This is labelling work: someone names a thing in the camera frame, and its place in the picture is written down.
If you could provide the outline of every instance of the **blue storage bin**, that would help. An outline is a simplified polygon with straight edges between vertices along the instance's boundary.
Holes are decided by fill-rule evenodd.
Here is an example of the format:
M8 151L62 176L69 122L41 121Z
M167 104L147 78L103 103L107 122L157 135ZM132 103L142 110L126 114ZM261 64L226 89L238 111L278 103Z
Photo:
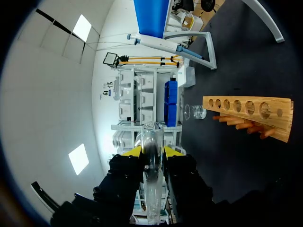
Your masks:
M164 103L164 121L167 127L176 126L177 105Z
M167 104L177 104L178 83L168 81L165 83L164 102Z

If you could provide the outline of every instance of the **yellow tube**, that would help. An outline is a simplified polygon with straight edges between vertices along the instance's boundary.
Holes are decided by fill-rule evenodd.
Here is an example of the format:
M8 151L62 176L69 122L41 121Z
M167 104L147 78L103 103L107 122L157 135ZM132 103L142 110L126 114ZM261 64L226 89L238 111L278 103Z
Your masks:
M161 65L161 62L153 62L153 61L122 61L119 63L120 65L124 64L154 64L154 65ZM165 65L174 65L177 66L175 63L165 63Z
M130 60L135 60L135 59L161 59L161 57L131 57L131 58L129 58Z

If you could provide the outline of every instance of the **ceiling light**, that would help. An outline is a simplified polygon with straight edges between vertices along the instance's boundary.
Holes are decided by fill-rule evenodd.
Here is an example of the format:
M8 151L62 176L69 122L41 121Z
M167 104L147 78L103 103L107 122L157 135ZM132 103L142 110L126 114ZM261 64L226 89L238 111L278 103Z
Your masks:
M72 32L86 42L90 28L90 22L81 14Z
M74 167L76 175L79 175L89 163L84 144L78 146L75 150L69 153L68 156L70 157L71 164L72 167Z

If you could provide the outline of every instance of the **wooden peg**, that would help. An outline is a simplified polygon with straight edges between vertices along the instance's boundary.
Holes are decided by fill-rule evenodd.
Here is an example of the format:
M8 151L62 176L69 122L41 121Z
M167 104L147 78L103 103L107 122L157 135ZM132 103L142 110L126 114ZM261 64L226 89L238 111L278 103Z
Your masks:
M227 125L236 125L236 124L244 124L244 123L245 123L245 120L244 120L244 119L226 122Z
M263 140L263 139L267 138L268 136L273 135L275 132L276 132L275 129L270 129L270 130L264 131L261 133L260 138L261 138L261 140Z
M242 120L240 117L232 117L232 116L224 116L219 119L219 122L229 122L229 121L237 121Z
M247 129L254 126L253 122L243 123L243 124L237 124L236 129Z
M213 116L213 120L219 120L222 116Z
M252 133L256 133L258 131L262 131L263 129L264 129L263 126L254 126L254 127L247 129L247 133L252 134Z

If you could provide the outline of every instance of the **lab equipment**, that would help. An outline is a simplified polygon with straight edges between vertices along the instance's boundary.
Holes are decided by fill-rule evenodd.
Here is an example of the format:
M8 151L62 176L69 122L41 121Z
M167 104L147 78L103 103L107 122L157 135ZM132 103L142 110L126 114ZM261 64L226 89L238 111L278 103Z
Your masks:
M206 109L204 109L201 105L186 104L184 109L184 117L185 120L188 120L191 117L194 119L204 119L206 117Z
M160 222L163 181L164 130L158 122L148 122L141 131L143 182L149 225Z

